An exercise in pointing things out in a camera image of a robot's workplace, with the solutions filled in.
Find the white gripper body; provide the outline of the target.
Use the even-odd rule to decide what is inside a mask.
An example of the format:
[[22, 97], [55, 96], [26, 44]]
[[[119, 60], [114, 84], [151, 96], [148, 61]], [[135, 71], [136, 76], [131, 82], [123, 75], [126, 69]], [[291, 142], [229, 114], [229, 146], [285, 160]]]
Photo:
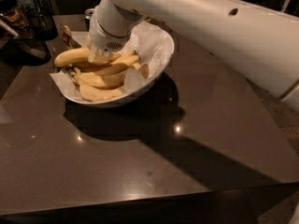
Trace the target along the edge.
[[134, 13], [103, 15], [93, 13], [90, 22], [90, 36], [97, 49], [119, 51], [128, 42], [137, 25]]

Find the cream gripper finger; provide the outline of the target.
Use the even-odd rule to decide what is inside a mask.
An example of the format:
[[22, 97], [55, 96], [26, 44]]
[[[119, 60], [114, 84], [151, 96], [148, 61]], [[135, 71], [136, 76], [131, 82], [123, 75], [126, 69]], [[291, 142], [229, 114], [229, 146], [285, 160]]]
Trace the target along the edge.
[[91, 46], [88, 56], [89, 63], [103, 63], [107, 59], [106, 52], [98, 47]]

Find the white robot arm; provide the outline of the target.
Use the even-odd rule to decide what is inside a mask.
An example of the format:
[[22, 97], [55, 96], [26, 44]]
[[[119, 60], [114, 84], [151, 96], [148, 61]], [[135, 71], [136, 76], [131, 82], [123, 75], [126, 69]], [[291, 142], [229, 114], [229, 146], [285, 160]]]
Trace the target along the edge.
[[299, 18], [241, 0], [101, 0], [90, 59], [108, 58], [153, 18], [299, 111]]

